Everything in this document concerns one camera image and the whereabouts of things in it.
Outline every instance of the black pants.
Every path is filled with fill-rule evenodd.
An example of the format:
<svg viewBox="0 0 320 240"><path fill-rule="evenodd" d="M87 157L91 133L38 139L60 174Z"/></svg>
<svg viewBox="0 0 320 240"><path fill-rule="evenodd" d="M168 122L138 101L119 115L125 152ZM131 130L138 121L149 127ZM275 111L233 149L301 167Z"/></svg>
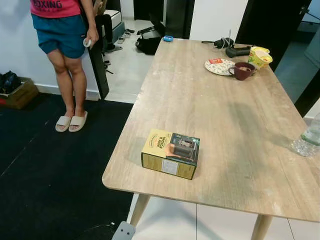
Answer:
<svg viewBox="0 0 320 240"><path fill-rule="evenodd" d="M111 16L106 14L106 15L98 15L95 17L95 24L96 24L96 29L99 34L99 38L103 39L102 37L102 26L104 26L104 31L105 31L105 38L108 44L112 43L112 20Z"/></svg>

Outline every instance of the water bottle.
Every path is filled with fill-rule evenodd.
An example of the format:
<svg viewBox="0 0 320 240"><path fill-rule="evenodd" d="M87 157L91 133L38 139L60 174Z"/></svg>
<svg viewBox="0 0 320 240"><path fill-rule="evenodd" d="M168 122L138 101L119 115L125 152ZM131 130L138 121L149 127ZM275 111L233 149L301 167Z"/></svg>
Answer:
<svg viewBox="0 0 320 240"><path fill-rule="evenodd" d="M315 116L307 130L293 141L292 147L305 157L314 156L320 152L320 113Z"/></svg>

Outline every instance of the table leg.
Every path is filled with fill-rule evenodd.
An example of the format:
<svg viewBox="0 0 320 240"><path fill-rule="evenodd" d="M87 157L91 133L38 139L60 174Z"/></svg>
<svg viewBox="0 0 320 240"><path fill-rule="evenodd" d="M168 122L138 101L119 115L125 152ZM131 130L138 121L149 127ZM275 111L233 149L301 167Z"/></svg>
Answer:
<svg viewBox="0 0 320 240"><path fill-rule="evenodd" d="M131 221L130 224L133 226L137 226L148 202L149 202L150 196L149 195L144 195L144 194L139 194L138 200L136 201Z"/></svg>
<svg viewBox="0 0 320 240"><path fill-rule="evenodd" d="M272 216L258 215L255 221L251 240L263 240L271 224Z"/></svg>

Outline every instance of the red mug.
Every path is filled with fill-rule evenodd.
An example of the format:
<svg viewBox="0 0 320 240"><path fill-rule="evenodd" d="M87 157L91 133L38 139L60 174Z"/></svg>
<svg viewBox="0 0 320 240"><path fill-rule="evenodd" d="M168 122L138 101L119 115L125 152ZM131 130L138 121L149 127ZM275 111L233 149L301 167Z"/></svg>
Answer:
<svg viewBox="0 0 320 240"><path fill-rule="evenodd" d="M247 62L237 62L233 67L230 67L228 71L232 76L235 76L236 79L243 81L254 74L256 68Z"/></svg>

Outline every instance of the patterned plate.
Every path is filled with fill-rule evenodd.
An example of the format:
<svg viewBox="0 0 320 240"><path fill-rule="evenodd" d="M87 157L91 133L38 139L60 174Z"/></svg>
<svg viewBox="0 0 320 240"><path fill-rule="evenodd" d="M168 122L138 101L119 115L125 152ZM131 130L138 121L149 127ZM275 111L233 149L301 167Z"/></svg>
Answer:
<svg viewBox="0 0 320 240"><path fill-rule="evenodd" d="M223 58L209 59L204 63L204 66L207 70L214 74L223 76L231 76L228 69L233 67L234 65L235 63L233 61Z"/></svg>

